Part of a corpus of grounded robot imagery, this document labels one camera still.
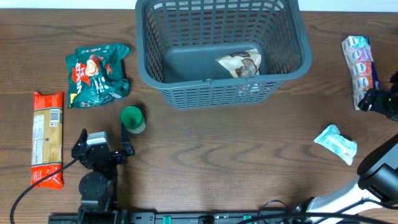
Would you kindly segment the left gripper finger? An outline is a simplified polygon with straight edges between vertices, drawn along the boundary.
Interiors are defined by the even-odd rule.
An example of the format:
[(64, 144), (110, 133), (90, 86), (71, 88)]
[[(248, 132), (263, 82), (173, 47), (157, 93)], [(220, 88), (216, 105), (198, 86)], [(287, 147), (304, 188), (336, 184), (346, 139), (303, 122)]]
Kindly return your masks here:
[(121, 144), (125, 150), (132, 150), (132, 144), (124, 123), (121, 123)]
[(85, 128), (82, 129), (80, 137), (77, 140), (77, 145), (78, 146), (84, 146), (86, 144), (86, 140), (87, 140), (87, 130)]

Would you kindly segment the green lidded jar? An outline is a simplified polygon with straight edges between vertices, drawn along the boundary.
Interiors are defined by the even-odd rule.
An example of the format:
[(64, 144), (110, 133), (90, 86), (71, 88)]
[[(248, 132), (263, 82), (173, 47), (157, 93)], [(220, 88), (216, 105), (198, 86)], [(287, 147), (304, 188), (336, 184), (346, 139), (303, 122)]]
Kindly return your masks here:
[(124, 127), (132, 134), (142, 133), (146, 128), (146, 120), (143, 112), (136, 106), (124, 108), (120, 115)]

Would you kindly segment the tissue multipack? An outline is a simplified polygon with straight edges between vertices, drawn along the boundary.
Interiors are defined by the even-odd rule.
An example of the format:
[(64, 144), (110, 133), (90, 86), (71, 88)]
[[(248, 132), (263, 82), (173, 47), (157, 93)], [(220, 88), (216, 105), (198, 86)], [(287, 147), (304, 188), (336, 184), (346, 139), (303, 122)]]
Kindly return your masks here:
[(349, 35), (341, 43), (348, 64), (353, 87), (353, 103), (359, 110), (359, 102), (370, 89), (380, 89), (379, 78), (374, 66), (369, 37)]

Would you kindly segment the green coffee mix bag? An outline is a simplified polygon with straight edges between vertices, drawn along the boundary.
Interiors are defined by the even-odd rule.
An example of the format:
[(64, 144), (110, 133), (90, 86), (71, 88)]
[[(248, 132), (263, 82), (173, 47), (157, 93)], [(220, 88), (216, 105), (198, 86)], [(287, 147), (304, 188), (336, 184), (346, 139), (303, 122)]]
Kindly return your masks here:
[(68, 107), (91, 108), (125, 98), (129, 80), (124, 57), (130, 53), (124, 44), (80, 47), (66, 57)]

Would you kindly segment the white brown snack bag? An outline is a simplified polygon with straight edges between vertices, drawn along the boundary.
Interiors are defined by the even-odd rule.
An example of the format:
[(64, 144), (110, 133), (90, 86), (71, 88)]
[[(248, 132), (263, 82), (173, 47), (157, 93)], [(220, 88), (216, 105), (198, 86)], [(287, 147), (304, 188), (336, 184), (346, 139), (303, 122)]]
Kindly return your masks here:
[(229, 71), (233, 78), (255, 77), (259, 75), (262, 56), (257, 49), (235, 52), (216, 59)]

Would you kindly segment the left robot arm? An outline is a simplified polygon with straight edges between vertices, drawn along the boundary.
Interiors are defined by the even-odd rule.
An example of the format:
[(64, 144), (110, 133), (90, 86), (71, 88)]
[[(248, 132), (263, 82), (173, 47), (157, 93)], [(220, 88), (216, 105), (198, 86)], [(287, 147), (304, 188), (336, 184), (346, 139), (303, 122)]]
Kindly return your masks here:
[(107, 134), (88, 134), (83, 129), (72, 148), (72, 158), (90, 170), (79, 183), (81, 206), (78, 210), (78, 223), (129, 223), (127, 210), (120, 210), (117, 203), (117, 166), (128, 162), (135, 154), (127, 135), (125, 125), (121, 125), (122, 149), (111, 151)]

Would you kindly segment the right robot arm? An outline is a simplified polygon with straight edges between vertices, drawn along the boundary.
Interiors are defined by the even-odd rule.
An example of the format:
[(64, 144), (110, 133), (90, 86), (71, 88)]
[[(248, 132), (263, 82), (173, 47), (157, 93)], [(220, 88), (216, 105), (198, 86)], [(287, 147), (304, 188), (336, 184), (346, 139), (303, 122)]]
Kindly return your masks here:
[[(358, 107), (397, 121), (397, 74), (389, 91), (368, 90)], [(299, 205), (300, 213), (356, 215), (374, 208), (397, 209), (397, 136), (368, 154), (358, 166), (357, 176), (337, 191), (312, 197)]]

